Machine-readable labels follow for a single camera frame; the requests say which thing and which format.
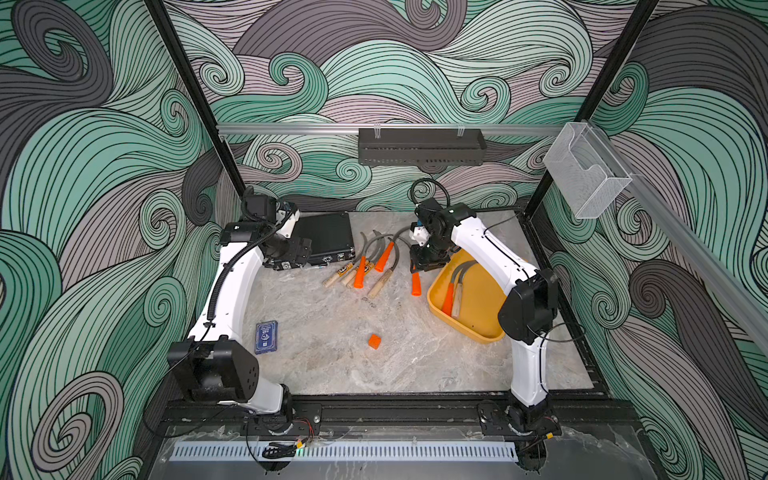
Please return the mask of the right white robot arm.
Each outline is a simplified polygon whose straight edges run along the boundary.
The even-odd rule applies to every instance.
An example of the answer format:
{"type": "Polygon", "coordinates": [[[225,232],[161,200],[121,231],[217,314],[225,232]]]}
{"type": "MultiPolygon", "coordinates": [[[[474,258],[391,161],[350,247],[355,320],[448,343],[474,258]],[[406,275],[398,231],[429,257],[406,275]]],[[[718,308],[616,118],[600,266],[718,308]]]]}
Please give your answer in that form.
{"type": "Polygon", "coordinates": [[[407,196],[416,221],[409,227],[410,270],[447,266],[456,251],[469,254],[505,295],[497,322],[510,338],[513,353],[511,419],[520,432],[542,429],[548,409],[545,379],[548,332],[558,314],[558,277],[513,252],[464,203],[452,203],[447,188],[431,177],[419,178],[407,196]]]}

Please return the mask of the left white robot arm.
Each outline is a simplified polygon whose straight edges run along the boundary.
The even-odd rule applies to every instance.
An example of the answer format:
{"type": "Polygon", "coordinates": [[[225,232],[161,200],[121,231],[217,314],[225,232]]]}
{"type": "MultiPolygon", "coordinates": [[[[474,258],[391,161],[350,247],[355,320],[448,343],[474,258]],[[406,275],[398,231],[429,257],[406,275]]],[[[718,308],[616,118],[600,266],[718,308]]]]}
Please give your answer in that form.
{"type": "Polygon", "coordinates": [[[294,234],[301,213],[293,202],[248,187],[240,207],[241,219],[221,232],[216,278],[203,311],[187,338],[170,346],[169,373],[187,402],[239,407],[276,423],[290,423],[290,390],[260,372],[257,356],[244,344],[244,316],[262,266],[305,265],[312,240],[294,234]]]}

